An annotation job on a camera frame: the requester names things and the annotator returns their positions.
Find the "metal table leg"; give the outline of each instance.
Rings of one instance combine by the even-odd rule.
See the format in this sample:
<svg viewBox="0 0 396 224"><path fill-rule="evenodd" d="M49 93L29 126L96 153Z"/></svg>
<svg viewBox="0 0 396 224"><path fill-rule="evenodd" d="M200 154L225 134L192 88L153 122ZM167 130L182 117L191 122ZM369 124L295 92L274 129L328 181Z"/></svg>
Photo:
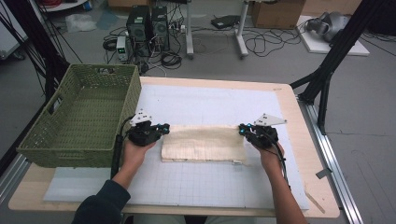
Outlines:
<svg viewBox="0 0 396 224"><path fill-rule="evenodd" d="M241 20L239 22L239 28L237 30L235 30L236 40L238 42L239 48L241 49L241 59L248 56L248 50L245 45L245 40L242 37L242 32L244 31L244 26L245 26L245 18L247 17L247 14L248 14L248 1L245 0L242 5Z"/></svg>
<svg viewBox="0 0 396 224"><path fill-rule="evenodd" d="M191 33L191 0L187 1L186 48L187 48L187 56L190 59L193 59L194 47L192 45L192 33Z"/></svg>

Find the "cardboard box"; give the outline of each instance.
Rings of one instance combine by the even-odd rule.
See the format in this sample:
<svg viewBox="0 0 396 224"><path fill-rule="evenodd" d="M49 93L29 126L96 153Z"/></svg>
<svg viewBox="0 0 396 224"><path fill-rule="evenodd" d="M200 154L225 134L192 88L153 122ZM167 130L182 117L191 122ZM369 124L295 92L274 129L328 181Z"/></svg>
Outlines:
<svg viewBox="0 0 396 224"><path fill-rule="evenodd" d="M255 3L251 18L257 28L294 29L305 0L282 0L275 4Z"/></svg>
<svg viewBox="0 0 396 224"><path fill-rule="evenodd" d="M108 0L110 7L151 6L151 0Z"/></svg>
<svg viewBox="0 0 396 224"><path fill-rule="evenodd" d="M306 0L302 15L318 17L326 11L353 15L360 3L361 0Z"/></svg>

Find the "beige towel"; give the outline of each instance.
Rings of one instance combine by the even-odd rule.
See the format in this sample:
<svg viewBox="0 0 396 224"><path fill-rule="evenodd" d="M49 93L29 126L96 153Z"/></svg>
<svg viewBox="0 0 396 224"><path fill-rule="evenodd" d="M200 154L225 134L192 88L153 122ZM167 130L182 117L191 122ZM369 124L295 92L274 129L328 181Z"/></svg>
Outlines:
<svg viewBox="0 0 396 224"><path fill-rule="evenodd" d="M237 126L171 126L163 137L163 161L246 161Z"/></svg>

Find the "black metal frame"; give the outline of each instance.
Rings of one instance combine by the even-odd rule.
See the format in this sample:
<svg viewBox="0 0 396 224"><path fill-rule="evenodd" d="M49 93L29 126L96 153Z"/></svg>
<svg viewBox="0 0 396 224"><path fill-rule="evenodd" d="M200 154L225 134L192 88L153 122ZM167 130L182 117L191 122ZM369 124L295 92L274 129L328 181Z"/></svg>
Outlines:
<svg viewBox="0 0 396 224"><path fill-rule="evenodd" d="M58 50L53 45L50 37L47 35L47 32L45 31L43 25L35 14L35 11L29 0L4 0L4 3L6 3L9 11L13 14L23 31L29 37L29 41L33 43L35 49L44 60L46 74L46 101L37 111L32 120L25 127L25 129L18 136L16 141L8 149L6 154L1 158L0 176L7 170L8 166L16 157L17 146L21 143L24 136L28 133L29 129L35 123L35 120L38 118L38 115L40 114L44 105L47 103L47 101L50 100L53 93L55 93L56 82L61 82L69 66L69 63L59 54ZM8 30L19 41L21 46L26 49L26 43L19 40L16 31L13 28Z"/></svg>
<svg viewBox="0 0 396 224"><path fill-rule="evenodd" d="M331 50L320 67L314 73L290 84L293 89L296 89L308 83L304 92L298 95L299 100L308 105L312 105L315 98L320 93L318 126L322 134L326 134L325 119L332 75L341 61L347 56L350 49L355 45L374 15L386 1L387 0L362 0L349 23L346 25L346 28L337 36Z"/></svg>

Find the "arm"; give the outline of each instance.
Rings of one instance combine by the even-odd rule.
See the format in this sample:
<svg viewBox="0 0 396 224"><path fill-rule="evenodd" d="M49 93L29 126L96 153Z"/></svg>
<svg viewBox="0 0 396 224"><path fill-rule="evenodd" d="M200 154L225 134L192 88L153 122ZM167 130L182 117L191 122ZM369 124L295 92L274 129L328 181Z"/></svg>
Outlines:
<svg viewBox="0 0 396 224"><path fill-rule="evenodd" d="M121 210L131 198L127 189L142 165L146 152L154 145L155 143L146 147L138 147L127 141L124 146L123 165L119 172L112 180L107 180L96 195L92 195L82 202L72 223L119 224Z"/></svg>
<svg viewBox="0 0 396 224"><path fill-rule="evenodd" d="M282 146L280 144L278 145L281 148L282 153L284 153ZM276 149L271 147L267 149L259 149L259 151L261 154L262 167L267 173L272 187L276 223L306 223L300 207L291 194L288 183L286 183L286 180L283 178L279 159L277 155L271 153L276 153Z"/></svg>

